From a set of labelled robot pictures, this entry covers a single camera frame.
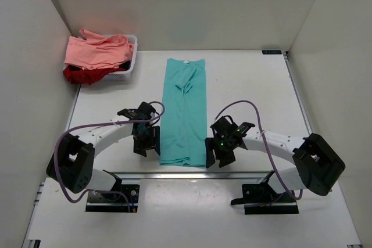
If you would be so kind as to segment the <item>teal t shirt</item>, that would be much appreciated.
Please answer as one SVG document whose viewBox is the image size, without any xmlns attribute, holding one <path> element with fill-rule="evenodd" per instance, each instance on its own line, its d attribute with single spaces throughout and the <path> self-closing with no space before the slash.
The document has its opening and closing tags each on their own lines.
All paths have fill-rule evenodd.
<svg viewBox="0 0 372 248">
<path fill-rule="evenodd" d="M 206 167 L 205 60 L 168 59 L 163 84 L 159 163 Z"/>
</svg>

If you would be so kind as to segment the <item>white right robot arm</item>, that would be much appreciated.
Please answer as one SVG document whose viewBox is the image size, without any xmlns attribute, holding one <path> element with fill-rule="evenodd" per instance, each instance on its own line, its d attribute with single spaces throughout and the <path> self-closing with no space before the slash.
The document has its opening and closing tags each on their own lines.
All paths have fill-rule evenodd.
<svg viewBox="0 0 372 248">
<path fill-rule="evenodd" d="M 213 128 L 213 137 L 205 139 L 206 167 L 216 161 L 219 167 L 235 162 L 234 150 L 242 148 L 265 152 L 290 162 L 293 166 L 279 171 L 273 168 L 258 185 L 257 193 L 268 202 L 275 201 L 286 191 L 308 189 L 326 196 L 345 170 L 345 163 L 319 134 L 307 137 L 286 136 L 261 131 L 244 122 L 231 128 Z"/>
</svg>

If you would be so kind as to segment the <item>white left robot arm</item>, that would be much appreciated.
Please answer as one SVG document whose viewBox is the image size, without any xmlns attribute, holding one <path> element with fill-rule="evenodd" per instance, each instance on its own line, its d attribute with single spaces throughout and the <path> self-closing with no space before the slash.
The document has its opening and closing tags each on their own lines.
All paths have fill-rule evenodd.
<svg viewBox="0 0 372 248">
<path fill-rule="evenodd" d="M 110 121 L 86 124 L 66 131 L 58 139 L 46 168 L 48 177 L 57 181 L 64 194 L 101 192 L 108 200 L 121 195 L 119 178 L 94 168 L 102 151 L 123 138 L 133 138 L 133 153 L 147 157 L 148 150 L 160 153 L 158 116 L 116 116 Z"/>
</svg>

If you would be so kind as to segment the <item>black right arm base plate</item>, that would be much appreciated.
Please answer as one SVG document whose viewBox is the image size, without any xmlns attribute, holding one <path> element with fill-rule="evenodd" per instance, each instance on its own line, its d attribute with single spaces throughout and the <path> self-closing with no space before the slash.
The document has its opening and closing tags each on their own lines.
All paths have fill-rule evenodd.
<svg viewBox="0 0 372 248">
<path fill-rule="evenodd" d="M 276 193 L 269 186 L 273 176 L 274 171 L 270 171 L 260 183 L 242 184 L 242 197 L 233 199 L 230 205 L 243 205 L 245 215 L 298 214 L 295 199 L 286 192 Z"/>
</svg>

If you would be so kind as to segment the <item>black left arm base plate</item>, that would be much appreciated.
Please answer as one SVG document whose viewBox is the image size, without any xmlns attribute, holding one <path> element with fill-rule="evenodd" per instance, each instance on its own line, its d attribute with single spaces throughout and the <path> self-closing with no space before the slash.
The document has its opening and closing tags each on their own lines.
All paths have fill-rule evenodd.
<svg viewBox="0 0 372 248">
<path fill-rule="evenodd" d="M 86 212 L 93 213 L 136 213 L 140 184 L 122 184 L 121 192 L 127 200 L 119 194 L 89 193 L 85 205 Z"/>
</svg>

